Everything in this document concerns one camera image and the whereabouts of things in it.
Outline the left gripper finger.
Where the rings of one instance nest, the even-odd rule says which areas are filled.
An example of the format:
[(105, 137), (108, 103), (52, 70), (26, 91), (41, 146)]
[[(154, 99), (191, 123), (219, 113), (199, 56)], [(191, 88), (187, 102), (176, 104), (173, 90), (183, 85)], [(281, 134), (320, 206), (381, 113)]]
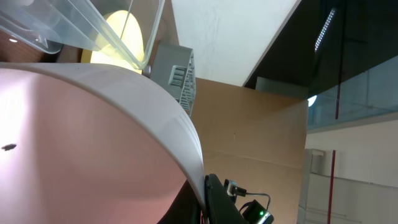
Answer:
[(205, 177), (205, 202), (210, 224), (248, 224), (215, 174)]

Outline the pink bowl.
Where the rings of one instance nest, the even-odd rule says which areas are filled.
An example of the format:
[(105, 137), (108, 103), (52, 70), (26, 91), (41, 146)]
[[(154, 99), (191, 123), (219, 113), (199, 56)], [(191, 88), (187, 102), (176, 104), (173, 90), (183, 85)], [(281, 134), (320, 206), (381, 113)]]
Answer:
[(184, 184), (205, 210), (198, 134), (149, 78), (103, 64), (1, 64), (2, 223), (157, 223)]

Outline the yellow plate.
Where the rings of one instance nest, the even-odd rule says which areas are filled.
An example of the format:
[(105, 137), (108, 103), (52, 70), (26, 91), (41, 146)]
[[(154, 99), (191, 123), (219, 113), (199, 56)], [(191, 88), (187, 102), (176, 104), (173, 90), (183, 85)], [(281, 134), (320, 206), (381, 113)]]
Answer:
[[(121, 39), (122, 43), (128, 48), (138, 60), (144, 58), (144, 42), (142, 38), (141, 28), (136, 18), (128, 11), (119, 10), (104, 16), (108, 25), (113, 29), (116, 35)], [(81, 55), (81, 63), (102, 63), (114, 65), (128, 70), (132, 70), (138, 74), (142, 70), (134, 68), (128, 61), (120, 56), (109, 56), (103, 51), (83, 50)]]

